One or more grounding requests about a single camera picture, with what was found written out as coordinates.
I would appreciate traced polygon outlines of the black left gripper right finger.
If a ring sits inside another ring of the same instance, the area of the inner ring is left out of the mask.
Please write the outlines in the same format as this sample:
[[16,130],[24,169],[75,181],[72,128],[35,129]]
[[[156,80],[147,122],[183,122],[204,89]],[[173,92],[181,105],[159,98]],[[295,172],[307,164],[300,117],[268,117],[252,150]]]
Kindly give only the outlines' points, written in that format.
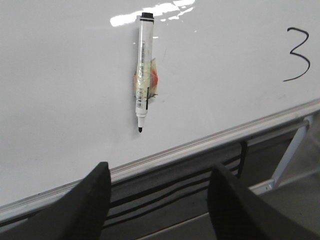
[[222,164],[212,167],[207,208],[219,240],[318,240],[320,236],[281,214]]

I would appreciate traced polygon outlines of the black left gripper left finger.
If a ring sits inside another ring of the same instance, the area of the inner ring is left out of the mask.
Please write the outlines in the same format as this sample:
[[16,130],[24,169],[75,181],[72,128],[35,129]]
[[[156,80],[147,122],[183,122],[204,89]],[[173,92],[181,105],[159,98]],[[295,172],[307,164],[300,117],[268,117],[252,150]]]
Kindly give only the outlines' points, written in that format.
[[111,174],[100,162],[47,209],[0,234],[2,240],[97,240],[111,204]]

